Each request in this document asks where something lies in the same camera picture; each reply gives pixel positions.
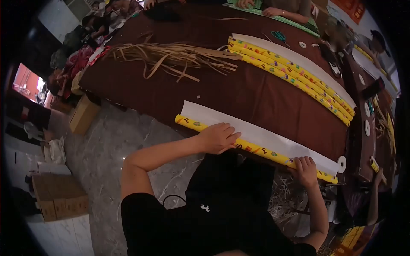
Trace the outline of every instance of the black cap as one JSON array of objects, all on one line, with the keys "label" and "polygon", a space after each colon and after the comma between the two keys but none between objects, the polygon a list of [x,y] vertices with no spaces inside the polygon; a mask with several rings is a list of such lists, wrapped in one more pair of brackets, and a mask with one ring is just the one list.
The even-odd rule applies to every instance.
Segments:
[{"label": "black cap", "polygon": [[370,30],[370,33],[373,35],[374,38],[377,39],[377,41],[379,41],[387,56],[390,57],[390,53],[386,50],[386,42],[384,41],[384,37],[382,36],[382,34],[377,30]]}]

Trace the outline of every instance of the hand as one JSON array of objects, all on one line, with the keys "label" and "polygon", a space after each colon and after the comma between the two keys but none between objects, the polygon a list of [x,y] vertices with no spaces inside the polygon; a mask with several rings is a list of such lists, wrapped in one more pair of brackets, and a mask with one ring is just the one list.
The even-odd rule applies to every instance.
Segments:
[{"label": "hand", "polygon": [[299,180],[305,188],[311,188],[317,185],[316,164],[311,157],[295,157],[293,159],[297,170],[288,168],[292,175]]},{"label": "hand", "polygon": [[239,1],[236,3],[236,5],[237,5],[239,8],[242,8],[242,9],[250,8],[249,5],[252,5],[253,7],[255,7],[255,4],[253,3],[253,0],[239,0]]},{"label": "hand", "polygon": [[236,148],[234,144],[241,133],[234,134],[234,132],[235,128],[228,123],[211,125],[194,137],[195,143],[200,152],[221,154],[228,149]]},{"label": "hand", "polygon": [[268,17],[279,16],[283,14],[283,10],[278,9],[278,8],[269,7],[263,10],[262,14]]},{"label": "hand", "polygon": [[374,185],[378,187],[382,180],[383,180],[383,168],[380,168],[376,174],[376,178],[374,178]]},{"label": "hand", "polygon": [[144,10],[148,10],[155,5],[155,0],[145,0],[144,1]]}]

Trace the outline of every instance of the table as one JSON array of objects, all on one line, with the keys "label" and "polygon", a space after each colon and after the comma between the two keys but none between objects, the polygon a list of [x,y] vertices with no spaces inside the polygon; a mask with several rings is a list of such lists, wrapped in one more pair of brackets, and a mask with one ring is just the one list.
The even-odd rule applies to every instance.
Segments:
[{"label": "table", "polygon": [[[232,33],[266,39],[263,32],[274,43],[282,44],[270,36],[270,31],[281,31],[292,50],[332,74],[319,48],[310,46],[319,40],[293,26],[218,5],[186,4],[175,9],[182,21],[154,22],[141,13],[127,21],[109,44],[141,43],[144,38],[139,35],[151,30],[154,32],[151,42],[185,41],[217,49],[227,43]],[[249,20],[214,20],[232,17]],[[299,41],[308,47],[301,48]],[[329,110],[268,72],[242,61],[235,64],[237,70],[228,76],[206,68],[189,69],[187,73],[200,82],[183,78],[176,83],[175,77],[162,70],[144,79],[144,64],[140,61],[118,62],[107,58],[86,70],[80,86],[178,130],[182,127],[174,123],[174,117],[180,113],[184,100],[188,100],[282,135],[334,161],[345,154],[347,126]],[[342,78],[336,81],[344,86]]]},{"label": "table", "polygon": [[[377,163],[384,169],[387,186],[392,185],[394,171],[392,166],[392,157],[390,156],[390,146],[386,136],[376,139],[376,113],[366,116],[364,111],[364,103],[366,102],[361,97],[361,91],[372,84],[375,79],[366,71],[360,68],[359,64],[353,59],[351,54],[343,57],[344,72],[343,79],[348,88],[346,88],[353,100],[357,104],[356,116],[349,127],[349,163],[347,168],[352,170],[352,173],[362,182],[371,182],[373,179],[374,170],[369,164],[371,156],[374,156]],[[359,75],[364,79],[364,85],[360,82]],[[384,92],[378,94],[379,106],[383,114],[389,112],[390,117],[393,117],[389,107],[387,96]],[[368,120],[370,124],[370,136],[367,136],[364,131],[364,121]]]}]

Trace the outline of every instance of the green scissors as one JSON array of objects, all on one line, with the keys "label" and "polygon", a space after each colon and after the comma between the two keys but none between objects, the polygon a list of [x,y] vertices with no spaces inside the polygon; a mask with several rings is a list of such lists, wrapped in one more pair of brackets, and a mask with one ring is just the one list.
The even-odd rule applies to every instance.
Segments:
[{"label": "green scissors", "polygon": [[282,42],[284,42],[286,44],[287,47],[290,47],[290,45],[288,45],[286,43],[286,37],[284,34],[282,34],[280,31],[271,31],[272,36],[276,37],[277,39],[281,40]]}]

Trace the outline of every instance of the marble floor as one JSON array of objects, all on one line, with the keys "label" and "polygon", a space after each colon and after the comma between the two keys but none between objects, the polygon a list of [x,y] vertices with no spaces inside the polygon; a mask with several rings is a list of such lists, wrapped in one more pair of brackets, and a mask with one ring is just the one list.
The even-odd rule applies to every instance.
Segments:
[{"label": "marble floor", "polygon": [[[66,165],[89,196],[90,229],[95,255],[127,255],[121,226],[120,176],[123,159],[131,152],[159,143],[182,139],[175,130],[134,110],[122,112],[108,102],[85,136],[71,133],[69,117],[53,111],[49,130],[64,137]],[[149,173],[156,198],[185,197],[188,182],[203,155],[168,163]],[[167,209],[184,205],[168,198]]]}]

